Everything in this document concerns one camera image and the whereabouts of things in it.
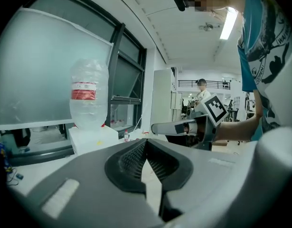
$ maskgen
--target window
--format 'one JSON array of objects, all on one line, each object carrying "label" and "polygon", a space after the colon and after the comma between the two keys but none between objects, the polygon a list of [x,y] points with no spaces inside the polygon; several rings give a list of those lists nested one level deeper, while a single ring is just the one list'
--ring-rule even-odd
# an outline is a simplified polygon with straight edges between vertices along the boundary
[{"label": "window", "polygon": [[90,0],[31,0],[14,14],[0,37],[0,141],[11,163],[74,153],[70,68],[94,57],[109,67],[106,125],[123,137],[141,117],[146,58],[125,25]]}]

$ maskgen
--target ceiling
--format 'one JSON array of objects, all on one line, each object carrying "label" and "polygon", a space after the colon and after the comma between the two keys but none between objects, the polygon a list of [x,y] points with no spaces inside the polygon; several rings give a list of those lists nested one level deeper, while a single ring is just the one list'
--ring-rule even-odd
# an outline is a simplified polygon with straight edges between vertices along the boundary
[{"label": "ceiling", "polygon": [[[219,18],[216,18],[209,12],[197,12],[194,8],[180,12],[173,0],[124,2],[131,7],[135,4],[141,9],[142,14],[137,14],[141,21],[145,17],[149,20],[151,26],[146,29],[170,66],[240,73],[236,45],[241,34],[241,15],[229,39],[224,41],[219,38],[226,18],[225,9],[220,10]],[[206,23],[212,24],[214,28],[211,31],[200,30],[199,26]]]}]

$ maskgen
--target plastic water bottle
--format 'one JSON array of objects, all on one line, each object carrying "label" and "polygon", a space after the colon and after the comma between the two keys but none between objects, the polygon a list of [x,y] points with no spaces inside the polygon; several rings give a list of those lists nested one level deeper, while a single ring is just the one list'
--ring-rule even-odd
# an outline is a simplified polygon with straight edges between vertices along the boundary
[{"label": "plastic water bottle", "polygon": [[108,111],[108,66],[80,59],[71,68],[71,77],[70,112],[75,125],[82,130],[100,129]]},{"label": "plastic water bottle", "polygon": [[128,130],[125,130],[125,134],[124,134],[124,138],[125,138],[125,142],[129,141],[129,134],[128,134]]}]

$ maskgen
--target ceiling light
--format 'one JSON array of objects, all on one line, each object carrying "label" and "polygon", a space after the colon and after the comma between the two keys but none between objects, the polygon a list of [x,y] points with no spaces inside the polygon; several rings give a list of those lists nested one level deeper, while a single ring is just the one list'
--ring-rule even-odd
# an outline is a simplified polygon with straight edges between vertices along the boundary
[{"label": "ceiling light", "polygon": [[220,39],[228,40],[229,35],[232,31],[233,26],[235,25],[235,20],[237,17],[237,11],[231,7],[228,8],[228,13],[226,16],[224,28],[221,34]]}]

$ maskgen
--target t-shirt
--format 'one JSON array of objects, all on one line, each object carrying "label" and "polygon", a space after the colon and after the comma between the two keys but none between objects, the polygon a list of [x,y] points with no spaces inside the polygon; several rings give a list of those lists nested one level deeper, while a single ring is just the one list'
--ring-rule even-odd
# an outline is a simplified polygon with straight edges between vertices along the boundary
[{"label": "t-shirt", "polygon": [[280,126],[265,89],[292,53],[292,29],[280,8],[270,0],[245,0],[243,31],[238,41],[243,91],[258,90],[264,117],[252,140]]},{"label": "t-shirt", "polygon": [[197,98],[198,98],[198,101],[201,102],[202,100],[205,100],[206,98],[210,96],[211,96],[211,93],[205,89],[204,91],[198,93]]}]

